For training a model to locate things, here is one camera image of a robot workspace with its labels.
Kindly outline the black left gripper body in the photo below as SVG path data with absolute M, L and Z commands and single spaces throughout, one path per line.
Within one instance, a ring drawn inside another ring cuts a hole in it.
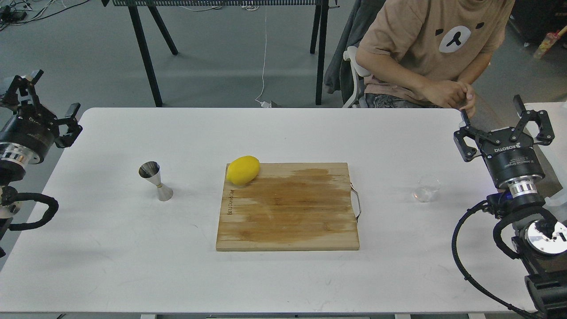
M 41 105 L 4 105 L 12 117 L 1 129 L 1 165 L 35 165 L 44 162 L 59 136 L 58 117 Z

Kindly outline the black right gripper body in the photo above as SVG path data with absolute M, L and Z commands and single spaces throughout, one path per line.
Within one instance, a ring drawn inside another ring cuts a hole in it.
M 513 128 L 502 128 L 489 133 L 493 141 L 481 141 L 481 154 L 494 186 L 504 189 L 513 179 L 531 177 L 539 181 L 545 177 L 539 159 L 533 149 L 533 138 Z

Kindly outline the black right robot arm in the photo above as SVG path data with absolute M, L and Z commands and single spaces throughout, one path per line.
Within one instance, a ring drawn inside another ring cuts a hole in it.
M 452 257 L 466 281 L 484 295 L 525 319 L 564 319 L 567 312 L 566 226 L 547 210 L 536 183 L 545 177 L 534 145 L 549 145 L 555 138 L 545 110 L 526 109 L 521 97 L 513 98 L 519 121 L 514 127 L 486 132 L 470 124 L 462 112 L 462 126 L 454 141 L 462 159 L 481 157 L 497 194 L 488 195 L 459 219 L 452 234 Z M 485 289 L 462 264 L 457 248 L 459 232 L 478 211 L 498 220 L 492 236 L 496 246 L 509 258 L 519 259 L 528 275 L 527 291 L 536 307 L 528 312 L 496 297 Z

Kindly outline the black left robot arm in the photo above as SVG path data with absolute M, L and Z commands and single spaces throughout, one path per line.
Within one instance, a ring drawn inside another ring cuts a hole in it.
M 43 70 L 37 70 L 27 76 L 16 75 L 1 95 L 1 106 L 12 111 L 0 134 L 2 235 L 8 230 L 35 230 L 55 216 L 59 208 L 55 198 L 18 192 L 10 183 L 24 178 L 27 165 L 43 162 L 53 145 L 71 147 L 83 130 L 77 119 L 79 103 L 72 104 L 65 117 L 58 118 L 40 102 L 36 83 L 43 74 Z M 13 218 L 25 201 L 40 202 L 48 208 L 36 222 L 14 224 Z

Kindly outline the person's clasped hands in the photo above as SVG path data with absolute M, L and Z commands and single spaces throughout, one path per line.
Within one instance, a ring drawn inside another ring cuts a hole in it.
M 468 83 L 429 80 L 420 93 L 439 107 L 464 111 L 468 117 L 476 114 L 476 91 Z

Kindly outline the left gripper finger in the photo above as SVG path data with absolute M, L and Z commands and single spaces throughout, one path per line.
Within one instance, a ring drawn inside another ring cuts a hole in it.
M 68 148 L 75 143 L 76 139 L 83 131 L 83 127 L 79 125 L 77 114 L 80 109 L 80 103 L 70 105 L 65 116 L 57 119 L 54 124 L 57 126 L 66 125 L 66 133 L 55 138 L 54 143 L 58 148 Z
M 43 112 L 36 93 L 36 83 L 43 76 L 43 70 L 35 70 L 30 75 L 15 75 L 8 87 L 1 89 L 0 105 L 12 111 L 15 117 L 32 115 L 42 117 Z

